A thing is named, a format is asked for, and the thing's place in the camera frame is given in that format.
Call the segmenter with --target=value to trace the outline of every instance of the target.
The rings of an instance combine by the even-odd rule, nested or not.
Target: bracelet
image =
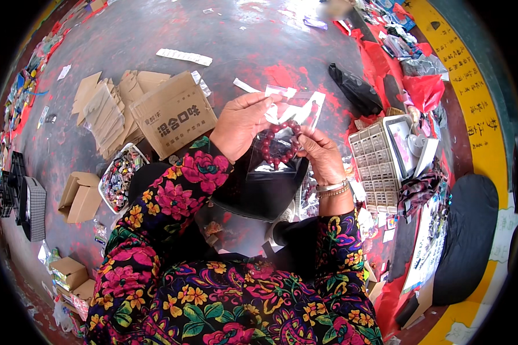
[[[342,188],[334,190],[334,191],[329,191],[329,192],[326,192],[326,193],[317,193],[317,197],[319,199],[326,198],[326,197],[333,197],[333,196],[341,194],[341,193],[343,193],[343,192],[345,192],[347,190],[349,190],[349,183],[347,183]]]
[[[334,189],[337,189],[337,188],[340,188],[340,187],[343,187],[345,182],[347,180],[343,180],[341,181],[340,183],[336,183],[336,184],[329,184],[329,185],[325,185],[325,186],[319,186],[317,184],[317,186],[315,187],[317,189],[317,191],[329,191],[329,190],[334,190]]]

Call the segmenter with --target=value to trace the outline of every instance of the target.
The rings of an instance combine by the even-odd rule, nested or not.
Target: yellow painted wall
[[[499,209],[506,209],[508,171],[503,135],[490,92],[476,62],[453,28],[427,0],[410,0],[410,6],[405,9],[415,17],[417,26],[449,70],[449,80],[457,95],[469,133],[474,172],[493,181],[499,195]],[[440,25],[434,27],[432,22]],[[490,286],[496,266],[496,261],[488,261],[484,276],[472,295],[461,303],[449,306],[420,344],[452,344],[445,340],[445,335],[449,333],[454,322],[470,327]]]

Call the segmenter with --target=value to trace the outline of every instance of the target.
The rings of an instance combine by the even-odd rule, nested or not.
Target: plastic tray
[[[150,164],[150,162],[148,161],[148,159],[146,159],[146,156],[142,154],[142,152],[140,152],[140,150],[138,149],[138,147],[136,147],[136,145],[134,145],[132,142],[129,142],[128,144],[125,145],[124,148],[122,148],[121,150],[119,150],[119,152],[123,152],[123,151],[126,151],[128,148],[130,148],[131,146],[134,146],[134,149],[138,152],[138,154],[140,154],[140,157],[142,157],[142,160],[144,162],[146,162],[146,164]],[[111,212],[115,213],[115,214],[121,214],[123,212],[125,212],[127,210],[127,208],[129,207],[128,205],[125,205],[125,207],[123,207],[122,209],[119,210],[119,212],[115,212],[115,210],[113,209],[113,206],[111,206],[111,204],[109,203],[109,201],[105,198],[105,195],[104,195],[104,183],[102,182],[103,178],[105,175],[108,174],[108,172],[111,170],[111,167],[113,166],[113,161],[115,160],[115,158],[113,160],[111,160],[111,163],[109,164],[109,167],[107,168],[107,170],[105,171],[104,175],[102,176],[102,178],[100,178],[100,183],[98,184],[98,192],[100,192],[100,195],[102,196],[102,199],[104,199],[105,201],[105,204],[109,207],[109,209],[111,210]]]

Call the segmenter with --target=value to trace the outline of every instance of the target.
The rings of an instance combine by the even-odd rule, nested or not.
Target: black plastic bag
[[[338,84],[345,97],[353,103],[361,115],[380,114],[383,110],[380,96],[374,88],[353,73],[342,72],[336,64],[328,66],[330,77]]]

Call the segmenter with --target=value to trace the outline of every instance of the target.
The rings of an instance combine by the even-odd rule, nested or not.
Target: white plastic crate
[[[401,175],[382,121],[351,134],[348,140],[366,192],[367,211],[396,214]]]

